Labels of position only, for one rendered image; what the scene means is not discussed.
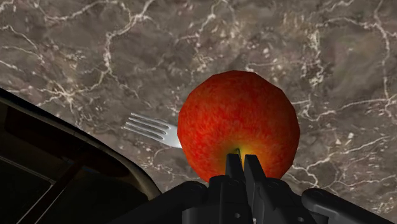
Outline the red apple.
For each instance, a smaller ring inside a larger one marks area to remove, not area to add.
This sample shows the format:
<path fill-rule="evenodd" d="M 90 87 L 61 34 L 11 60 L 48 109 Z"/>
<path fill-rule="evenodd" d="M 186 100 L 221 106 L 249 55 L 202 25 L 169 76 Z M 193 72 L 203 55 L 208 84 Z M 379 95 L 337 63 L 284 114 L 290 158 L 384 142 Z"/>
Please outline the red apple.
<path fill-rule="evenodd" d="M 229 153 L 256 155 L 265 175 L 279 179 L 295 159 L 300 128 L 280 88 L 253 72 L 228 71 L 188 95 L 178 116 L 178 138 L 204 181 L 225 174 Z"/>

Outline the silver fork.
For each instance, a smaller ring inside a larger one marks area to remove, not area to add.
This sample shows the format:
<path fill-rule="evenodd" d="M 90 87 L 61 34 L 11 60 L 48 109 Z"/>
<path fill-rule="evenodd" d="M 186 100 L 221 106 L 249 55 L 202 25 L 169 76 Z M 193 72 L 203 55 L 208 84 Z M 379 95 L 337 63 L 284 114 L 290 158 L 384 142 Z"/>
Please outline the silver fork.
<path fill-rule="evenodd" d="M 167 146 L 182 148 L 177 135 L 178 127 L 165 121 L 131 113 L 122 128 L 149 137 Z"/>

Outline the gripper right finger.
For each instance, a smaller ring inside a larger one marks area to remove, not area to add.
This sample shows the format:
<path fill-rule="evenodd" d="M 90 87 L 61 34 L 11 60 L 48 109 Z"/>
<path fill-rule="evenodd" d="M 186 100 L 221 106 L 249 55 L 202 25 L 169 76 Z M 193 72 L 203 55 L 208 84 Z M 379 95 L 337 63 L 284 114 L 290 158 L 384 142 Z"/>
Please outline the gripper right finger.
<path fill-rule="evenodd" d="M 320 188 L 301 195 L 268 178 L 256 155 L 244 158 L 247 197 L 256 224 L 394 224 Z"/>

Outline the dark kitchen sink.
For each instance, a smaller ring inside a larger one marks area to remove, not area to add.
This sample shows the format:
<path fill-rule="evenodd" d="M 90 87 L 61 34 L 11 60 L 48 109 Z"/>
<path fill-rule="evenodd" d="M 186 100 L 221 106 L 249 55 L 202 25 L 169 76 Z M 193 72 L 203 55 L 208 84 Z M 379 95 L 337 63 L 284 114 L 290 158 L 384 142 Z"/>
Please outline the dark kitchen sink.
<path fill-rule="evenodd" d="M 0 224 L 98 224 L 160 193 L 135 163 L 0 88 Z"/>

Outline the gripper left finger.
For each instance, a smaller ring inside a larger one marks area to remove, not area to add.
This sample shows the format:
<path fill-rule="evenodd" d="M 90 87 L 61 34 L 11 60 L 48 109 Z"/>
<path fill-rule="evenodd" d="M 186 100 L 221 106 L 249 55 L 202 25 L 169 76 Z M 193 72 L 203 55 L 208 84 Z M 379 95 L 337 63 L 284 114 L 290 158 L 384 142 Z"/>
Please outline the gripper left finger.
<path fill-rule="evenodd" d="M 228 154 L 226 174 L 209 186 L 184 182 L 109 224 L 250 224 L 240 156 Z"/>

